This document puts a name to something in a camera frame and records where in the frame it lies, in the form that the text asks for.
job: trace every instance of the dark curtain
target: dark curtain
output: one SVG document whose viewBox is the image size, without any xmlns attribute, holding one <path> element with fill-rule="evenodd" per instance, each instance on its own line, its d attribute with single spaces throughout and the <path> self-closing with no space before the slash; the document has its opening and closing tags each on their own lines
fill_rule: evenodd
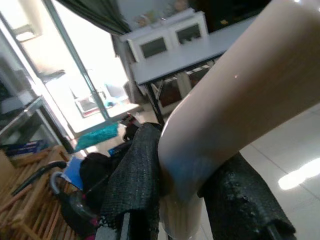
<svg viewBox="0 0 320 240">
<path fill-rule="evenodd" d="M 66 8 L 112 35 L 130 32 L 117 0 L 57 0 Z"/>
</svg>

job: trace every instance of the white tile floor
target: white tile floor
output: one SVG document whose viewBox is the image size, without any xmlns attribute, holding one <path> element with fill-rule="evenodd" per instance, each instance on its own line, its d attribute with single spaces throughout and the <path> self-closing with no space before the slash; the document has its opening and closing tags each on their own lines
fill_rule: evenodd
<svg viewBox="0 0 320 240">
<path fill-rule="evenodd" d="M 152 111 L 137 115 L 141 122 L 156 122 Z M 116 137 L 96 145 L 101 153 L 121 142 Z M 278 180 L 298 170 L 307 162 L 320 158 L 320 104 L 280 125 L 241 150 L 244 158 L 263 177 L 283 210 L 296 227 L 298 240 L 319 240 L 320 236 L 320 175 L 299 186 L 282 190 Z M 205 207 L 197 240 L 212 240 Z M 160 227 L 159 240 L 166 234 Z"/>
</svg>

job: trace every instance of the teal mat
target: teal mat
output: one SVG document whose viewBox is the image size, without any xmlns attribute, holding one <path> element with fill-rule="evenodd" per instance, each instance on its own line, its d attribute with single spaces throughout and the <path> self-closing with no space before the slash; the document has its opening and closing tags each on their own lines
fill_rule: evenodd
<svg viewBox="0 0 320 240">
<path fill-rule="evenodd" d="M 112 139 L 118 135 L 118 123 L 114 123 L 105 128 L 99 129 L 97 131 L 89 132 L 85 135 L 82 135 L 78 139 L 78 143 L 75 147 L 74 152 L 79 152 L 82 149 L 86 149 L 108 139 Z"/>
</svg>

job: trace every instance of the black fabric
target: black fabric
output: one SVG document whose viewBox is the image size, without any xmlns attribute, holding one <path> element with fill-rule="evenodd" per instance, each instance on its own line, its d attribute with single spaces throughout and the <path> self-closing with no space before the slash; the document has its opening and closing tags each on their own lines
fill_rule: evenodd
<svg viewBox="0 0 320 240">
<path fill-rule="evenodd" d="M 240 153 L 211 176 L 201 195 L 215 240 L 271 239 L 264 238 L 271 225 L 283 236 L 295 233 L 266 182 Z"/>
<path fill-rule="evenodd" d="M 112 35 L 130 32 L 116 0 L 58 0 L 75 14 Z"/>
<path fill-rule="evenodd" d="M 122 153 L 116 157 L 107 157 L 93 152 L 81 162 L 79 173 L 83 183 L 85 203 L 96 214 L 100 213 L 109 177 L 122 158 Z"/>
<path fill-rule="evenodd" d="M 123 215 L 130 212 L 131 239 L 158 238 L 160 130 L 145 123 L 109 178 L 100 215 L 102 224 L 121 231 Z"/>
</svg>

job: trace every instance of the white table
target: white table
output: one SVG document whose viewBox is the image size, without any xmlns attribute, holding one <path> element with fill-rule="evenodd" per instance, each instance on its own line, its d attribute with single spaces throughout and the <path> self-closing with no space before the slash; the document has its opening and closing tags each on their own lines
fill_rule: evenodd
<svg viewBox="0 0 320 240">
<path fill-rule="evenodd" d="M 231 26 L 217 30 L 207 37 L 193 40 L 145 61 L 133 63 L 131 69 L 138 85 L 145 85 L 153 110 L 160 124 L 163 118 L 151 83 L 192 68 L 222 55 L 250 26 L 256 17 L 248 18 Z"/>
</svg>

